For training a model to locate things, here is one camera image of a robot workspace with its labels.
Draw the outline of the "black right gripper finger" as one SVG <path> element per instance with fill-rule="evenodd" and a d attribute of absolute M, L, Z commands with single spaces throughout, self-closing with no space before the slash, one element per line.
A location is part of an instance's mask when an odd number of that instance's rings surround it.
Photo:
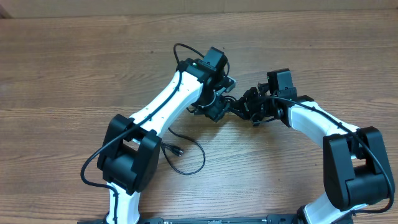
<path fill-rule="evenodd" d="M 251 115 L 247 111 L 240 111 L 234 108 L 230 108 L 229 111 L 243 120 L 251 120 Z"/>
<path fill-rule="evenodd" d="M 231 103 L 230 108 L 233 108 L 233 109 L 247 109 L 248 108 L 247 101 L 248 101 L 247 98 L 240 97 L 240 99 L 235 100 L 235 101 L 233 101 Z"/>

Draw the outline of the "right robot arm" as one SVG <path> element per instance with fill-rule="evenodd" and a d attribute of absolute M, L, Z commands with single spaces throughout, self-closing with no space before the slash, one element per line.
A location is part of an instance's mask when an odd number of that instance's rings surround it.
<path fill-rule="evenodd" d="M 267 83 L 233 100 L 230 110 L 255 126 L 280 120 L 323 150 L 324 194 L 295 215 L 269 215 L 268 223 L 352 223 L 358 213 L 392 207 L 395 184 L 381 132 L 345 123 L 298 96 L 288 68 L 267 73 Z"/>

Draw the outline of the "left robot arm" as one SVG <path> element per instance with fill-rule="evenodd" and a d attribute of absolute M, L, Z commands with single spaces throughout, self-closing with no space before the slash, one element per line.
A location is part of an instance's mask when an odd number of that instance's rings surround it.
<path fill-rule="evenodd" d="M 177 62 L 170 83 L 143 109 L 110 122 L 97 167 L 110 193 L 105 223 L 137 223 L 141 192 L 157 169 L 162 136 L 189 106 L 194 114 L 219 121 L 229 108 L 222 93 L 235 86 L 226 55 L 211 47 L 206 55 Z"/>

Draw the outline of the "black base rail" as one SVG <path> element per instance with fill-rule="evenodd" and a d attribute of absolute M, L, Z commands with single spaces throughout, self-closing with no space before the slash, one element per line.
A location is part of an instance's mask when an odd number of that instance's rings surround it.
<path fill-rule="evenodd" d="M 140 218 L 137 224 L 305 224 L 303 207 L 296 214 L 272 214 L 266 217 L 239 218 Z"/>

